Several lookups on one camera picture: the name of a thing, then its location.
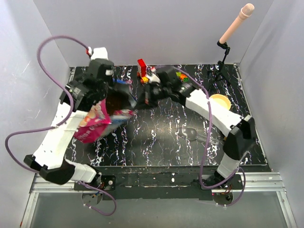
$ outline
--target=black marble table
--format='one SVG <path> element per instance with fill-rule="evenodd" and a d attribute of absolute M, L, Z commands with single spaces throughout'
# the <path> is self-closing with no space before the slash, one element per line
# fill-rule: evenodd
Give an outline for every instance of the black marble table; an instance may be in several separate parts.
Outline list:
<path fill-rule="evenodd" d="M 179 65 L 182 70 L 194 76 L 204 86 L 212 81 L 207 74 L 210 65 Z M 75 75 L 86 70 L 76 67 Z M 138 97 L 142 85 L 137 79 L 137 66 L 118 66 L 115 69 L 119 79 L 132 80 L 132 93 Z M 225 65 L 223 74 L 231 82 L 217 82 L 212 94 L 226 95 L 231 101 L 231 111 L 245 116 L 249 114 L 241 83 L 233 65 Z M 89 163 L 94 166 L 196 166 L 200 165 L 204 151 L 203 142 L 179 138 L 178 127 L 191 127 L 202 134 L 208 129 L 208 121 L 196 112 L 170 99 L 159 102 L 153 110 L 139 111 L 127 124 L 95 143 L 83 144 L 73 138 L 66 151 L 66 158 L 73 162 Z M 212 127 L 211 137 L 222 139 L 217 127 Z M 210 145 L 204 165 L 219 165 L 223 156 L 223 144 Z M 243 159 L 243 165 L 266 164 L 259 141 Z"/>

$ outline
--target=wall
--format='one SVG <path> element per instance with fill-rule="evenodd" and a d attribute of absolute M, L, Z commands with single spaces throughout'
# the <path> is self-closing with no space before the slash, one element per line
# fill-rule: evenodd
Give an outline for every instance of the wall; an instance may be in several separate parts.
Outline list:
<path fill-rule="evenodd" d="M 304 227 L 304 2 L 275 0 L 240 64 L 270 166 L 280 171 L 298 227 Z"/>
<path fill-rule="evenodd" d="M 248 0 L 34 0 L 52 35 L 68 34 L 106 47 L 116 65 L 217 63 L 217 41 Z M 273 0 L 256 7 L 228 44 L 227 63 L 240 62 Z M 87 66 L 73 44 L 58 41 L 69 66 Z"/>
<path fill-rule="evenodd" d="M 5 137 L 14 131 L 49 126 L 55 116 L 60 89 L 41 71 L 36 50 L 51 34 L 32 0 L 0 0 L 0 227 L 19 227 L 34 174 L 9 157 Z M 43 51 L 47 69 L 61 82 L 68 65 L 55 43 Z M 33 153 L 46 133 L 15 136 L 9 145 L 22 161 Z"/>

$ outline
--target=black tripod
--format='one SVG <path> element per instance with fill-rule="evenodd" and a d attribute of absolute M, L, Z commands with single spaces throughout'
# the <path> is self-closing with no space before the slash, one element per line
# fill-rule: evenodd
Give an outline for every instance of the black tripod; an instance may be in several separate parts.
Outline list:
<path fill-rule="evenodd" d="M 213 75 L 214 79 L 212 80 L 211 84 L 208 86 L 208 91 L 211 89 L 212 86 L 214 86 L 214 83 L 219 82 L 221 80 L 225 80 L 227 82 L 227 86 L 230 86 L 231 83 L 229 80 L 222 74 L 222 68 L 224 66 L 225 59 L 227 55 L 229 54 L 230 47 L 228 47 L 227 43 L 221 44 L 219 41 L 217 43 L 219 47 L 222 49 L 225 49 L 225 56 L 223 58 L 223 61 L 218 62 L 218 68 L 215 67 L 215 69 L 209 70 L 208 75 Z"/>

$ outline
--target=beige microphone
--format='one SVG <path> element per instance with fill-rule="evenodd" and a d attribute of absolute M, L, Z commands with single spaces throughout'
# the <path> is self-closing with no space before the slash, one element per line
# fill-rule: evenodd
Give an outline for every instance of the beige microphone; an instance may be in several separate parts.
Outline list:
<path fill-rule="evenodd" d="M 234 20 L 234 22 L 230 25 L 224 35 L 219 39 L 221 44 L 224 44 L 232 35 L 232 33 L 237 30 L 237 28 L 243 23 L 246 18 L 249 18 L 255 9 L 254 5 L 251 3 L 246 4 L 240 11 L 238 17 Z"/>

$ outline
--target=snack bag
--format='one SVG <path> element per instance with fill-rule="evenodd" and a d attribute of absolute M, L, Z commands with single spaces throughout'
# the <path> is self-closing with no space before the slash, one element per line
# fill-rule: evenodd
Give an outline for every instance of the snack bag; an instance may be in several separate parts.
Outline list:
<path fill-rule="evenodd" d="M 93 105 L 74 137 L 83 143 L 93 143 L 127 122 L 134 115 L 132 108 L 136 105 L 136 99 L 129 90 L 129 85 L 119 85 L 107 98 Z"/>

